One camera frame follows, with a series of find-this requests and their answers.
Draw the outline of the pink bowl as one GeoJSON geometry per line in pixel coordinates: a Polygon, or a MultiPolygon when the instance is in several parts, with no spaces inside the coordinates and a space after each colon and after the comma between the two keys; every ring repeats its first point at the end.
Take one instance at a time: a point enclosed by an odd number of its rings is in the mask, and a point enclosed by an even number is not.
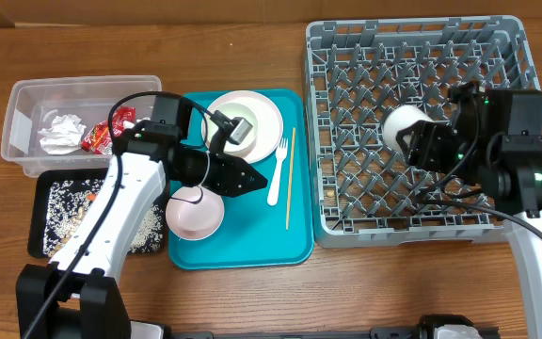
{"type": "Polygon", "coordinates": [[[219,228],[224,216],[222,198],[202,186],[183,186],[167,202],[167,226],[184,240],[209,237],[219,228]]]}

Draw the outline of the white cup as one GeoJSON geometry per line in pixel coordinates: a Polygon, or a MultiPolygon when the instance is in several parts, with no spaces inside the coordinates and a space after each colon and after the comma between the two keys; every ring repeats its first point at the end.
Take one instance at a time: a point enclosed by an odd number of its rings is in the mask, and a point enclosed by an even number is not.
{"type": "Polygon", "coordinates": [[[394,109],[383,124],[383,142],[396,152],[402,149],[397,142],[397,133],[417,121],[433,121],[415,105],[402,105],[394,109]]]}

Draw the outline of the white tissue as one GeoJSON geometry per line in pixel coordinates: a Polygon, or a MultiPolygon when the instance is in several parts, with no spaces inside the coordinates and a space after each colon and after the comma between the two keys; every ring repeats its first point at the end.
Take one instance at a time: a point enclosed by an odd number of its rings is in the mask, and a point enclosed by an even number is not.
{"type": "Polygon", "coordinates": [[[137,125],[139,125],[143,121],[149,121],[149,120],[150,120],[149,117],[145,117],[143,119],[136,119],[135,121],[124,121],[122,123],[122,127],[124,130],[134,129],[137,125]]]}

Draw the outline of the peanut shells and rice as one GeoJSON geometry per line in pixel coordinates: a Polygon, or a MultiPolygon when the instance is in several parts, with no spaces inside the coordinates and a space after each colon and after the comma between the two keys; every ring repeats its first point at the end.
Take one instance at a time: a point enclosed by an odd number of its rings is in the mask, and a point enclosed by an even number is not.
{"type": "MultiPolygon", "coordinates": [[[[44,213],[44,229],[38,252],[52,257],[77,230],[88,209],[93,204],[87,195],[101,190],[103,179],[64,180],[53,182],[49,188],[44,213]]],[[[157,252],[162,248],[163,209],[155,201],[142,219],[130,253],[157,252]]]]}

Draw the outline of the red snack wrapper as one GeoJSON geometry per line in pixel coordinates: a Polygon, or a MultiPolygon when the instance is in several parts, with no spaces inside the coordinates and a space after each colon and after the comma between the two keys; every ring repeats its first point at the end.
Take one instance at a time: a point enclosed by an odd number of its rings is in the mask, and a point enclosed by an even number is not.
{"type": "MultiPolygon", "coordinates": [[[[124,131],[122,123],[124,121],[135,121],[136,109],[130,106],[121,106],[118,108],[112,119],[113,134],[119,137],[124,131]]],[[[82,139],[81,149],[95,154],[111,155],[112,154],[112,139],[108,128],[107,121],[102,121],[96,124],[88,131],[82,139]]]]}

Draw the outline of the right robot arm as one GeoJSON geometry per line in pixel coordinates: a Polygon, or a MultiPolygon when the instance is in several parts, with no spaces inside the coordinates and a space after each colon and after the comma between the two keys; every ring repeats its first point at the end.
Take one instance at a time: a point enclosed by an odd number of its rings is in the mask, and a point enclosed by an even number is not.
{"type": "Polygon", "coordinates": [[[414,201],[475,210],[502,220],[518,267],[527,331],[542,338],[542,92],[454,86],[449,124],[415,105],[384,121],[385,143],[406,163],[441,174],[414,201]]]}

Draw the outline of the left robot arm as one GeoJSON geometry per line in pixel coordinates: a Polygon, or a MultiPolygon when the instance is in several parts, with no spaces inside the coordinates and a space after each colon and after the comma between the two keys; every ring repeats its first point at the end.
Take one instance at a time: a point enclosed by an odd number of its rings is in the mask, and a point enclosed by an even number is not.
{"type": "Polygon", "coordinates": [[[104,183],[76,233],[47,266],[16,282],[20,335],[29,338],[168,338],[128,316],[118,279],[141,220],[171,181],[238,197],[266,187],[249,163],[224,152],[252,130],[179,94],[154,91],[151,117],[111,137],[104,183]]]}

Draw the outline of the white napkin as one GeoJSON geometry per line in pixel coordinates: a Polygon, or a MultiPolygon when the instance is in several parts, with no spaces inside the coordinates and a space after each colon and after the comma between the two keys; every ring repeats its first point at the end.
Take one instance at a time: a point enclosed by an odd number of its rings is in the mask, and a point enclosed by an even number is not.
{"type": "Polygon", "coordinates": [[[40,146],[48,154],[63,155],[81,148],[83,134],[87,127],[73,114],[56,116],[50,128],[38,131],[40,146]]]}

